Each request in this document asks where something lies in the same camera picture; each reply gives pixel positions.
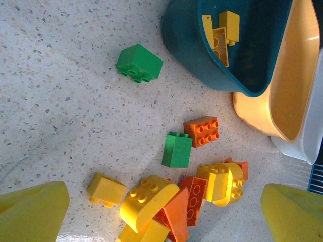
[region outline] teal plastic bucket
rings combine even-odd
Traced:
[[[210,88],[257,97],[272,78],[292,0],[171,0],[161,20],[166,48]],[[240,15],[240,41],[228,47],[229,67],[208,44],[202,15]]]

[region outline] yellow plastic tub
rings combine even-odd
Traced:
[[[292,143],[299,135],[319,53],[319,28],[311,0],[294,0],[271,83],[259,97],[233,94],[246,123]]]

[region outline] white plastic bowl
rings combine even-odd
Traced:
[[[319,53],[314,83],[305,114],[304,124],[296,141],[287,143],[271,136],[276,147],[287,156],[305,160],[313,165],[317,159],[323,138],[323,49]]]

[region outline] terrazzo floor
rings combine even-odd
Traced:
[[[211,90],[163,46],[167,0],[0,0],[0,194],[61,180],[70,205],[58,242],[116,241],[119,207],[88,201],[95,172],[128,190],[152,174],[178,182],[201,164],[249,161],[244,196],[203,202],[188,241],[272,241],[260,206],[266,183],[307,188],[311,167],[286,157],[234,113],[231,94]],[[161,59],[158,80],[120,75],[120,51],[140,43]],[[220,138],[192,149],[188,169],[161,165],[166,134],[217,116]]]

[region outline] green lego brick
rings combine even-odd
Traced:
[[[124,76],[130,76],[137,83],[157,79],[163,61],[140,44],[121,51],[117,69]]]
[[[188,168],[192,141],[188,134],[173,132],[167,135],[162,165],[170,168]]]

